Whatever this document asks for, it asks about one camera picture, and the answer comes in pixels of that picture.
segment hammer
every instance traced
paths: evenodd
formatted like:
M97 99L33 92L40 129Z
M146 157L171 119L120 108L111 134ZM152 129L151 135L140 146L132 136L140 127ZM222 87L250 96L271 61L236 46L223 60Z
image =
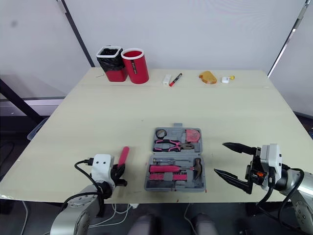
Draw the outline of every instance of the hammer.
M164 173L164 172L180 172L181 170L194 170L197 172L195 180L199 178L202 173L201 159L195 159L195 165L192 167L179 167L178 165L150 165L150 173Z

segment marker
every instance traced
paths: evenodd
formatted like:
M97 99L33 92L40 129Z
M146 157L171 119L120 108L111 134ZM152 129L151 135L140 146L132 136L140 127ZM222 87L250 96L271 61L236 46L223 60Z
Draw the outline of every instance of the marker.
M180 73L171 83L170 83L170 87L174 85L174 83L177 82L177 80L182 76L182 73Z

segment white cable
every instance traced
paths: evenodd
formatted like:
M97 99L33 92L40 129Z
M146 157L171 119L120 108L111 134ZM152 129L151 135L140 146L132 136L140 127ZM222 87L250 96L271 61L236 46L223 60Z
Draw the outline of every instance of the white cable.
M28 220L28 208L27 208L27 206L26 206L24 201L22 201L22 203L23 203L23 205L25 207L26 215L25 215L25 220L24 220L24 225L23 225L22 231L21 231L21 235L23 235L23 233L24 233L24 229L25 229L25 226L26 226L26 223L27 223L27 220Z
M127 206L127 210L126 210L126 214L125 214L124 219L121 220L120 222L114 223L114 224L102 224L102 225L97 225L97 226L90 226L89 228L96 228L96 227L102 227L102 226L117 225L117 224L123 223L123 222L125 221L125 219L127 218L128 210L129 210L129 208L131 207L131 206L130 206L130 207L129 207L129 206L130 206L130 205Z
M115 207L113 207L113 204L112 204L112 208L114 210L114 213L113 213L113 215L110 218L108 218L108 219L106 219L106 220L104 220L102 222L99 222L99 223L96 223L96 224L92 224L92 225L89 226L89 228L91 228L93 226L97 226L97 225L103 224L105 222L108 222L110 219L112 219L115 216L115 214L116 214L116 204L114 204L114 205L115 205Z
M192 228L192 231L194 231L195 235L198 235L197 232L196 232L196 230L195 230L195 228L194 228L194 226L192 225L191 221L186 217L187 210L188 210L190 204L191 204L191 203L188 204L188 206L187 206L187 208L186 208L186 210L185 210L184 219L188 221L188 223L190 224L190 226L191 226L191 228Z
M117 214L124 214L124 213L126 213L130 208L132 208L132 207L129 207L129 205L127 205L127 209L125 210L125 211L117 211L116 210L116 208L115 208L115 212L117 213Z

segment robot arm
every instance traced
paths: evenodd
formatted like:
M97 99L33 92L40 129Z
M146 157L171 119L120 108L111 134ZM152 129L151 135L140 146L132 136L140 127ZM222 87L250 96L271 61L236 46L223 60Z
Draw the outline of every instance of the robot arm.
M253 183L264 190L273 188L287 196L297 185L301 175L299 171L282 164L282 155L277 144L249 147L240 143L223 143L229 149L253 155L251 163L246 168L245 181L226 171L214 171L229 184L241 188L248 194L252 193ZM305 172L304 178L291 196L296 217L302 231L313 235L313 175Z
M103 199L110 198L116 186L127 185L125 180L120 179L125 164L117 166L113 162L114 157L109 154L97 154L88 160L88 164L92 165L91 176L101 188L101 193L95 185L89 185L77 194L80 196L71 197L67 207L55 218L51 235L87 234L90 220L103 211Z

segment pink pliers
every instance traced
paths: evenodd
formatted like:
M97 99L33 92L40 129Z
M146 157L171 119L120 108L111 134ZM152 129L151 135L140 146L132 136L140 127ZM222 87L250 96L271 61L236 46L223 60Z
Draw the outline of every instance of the pink pliers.
M154 152L180 152L180 149L194 149L194 145L190 143L180 143L180 141L172 140L156 140L155 144L158 143L169 143L173 144L174 147L171 148L153 148Z

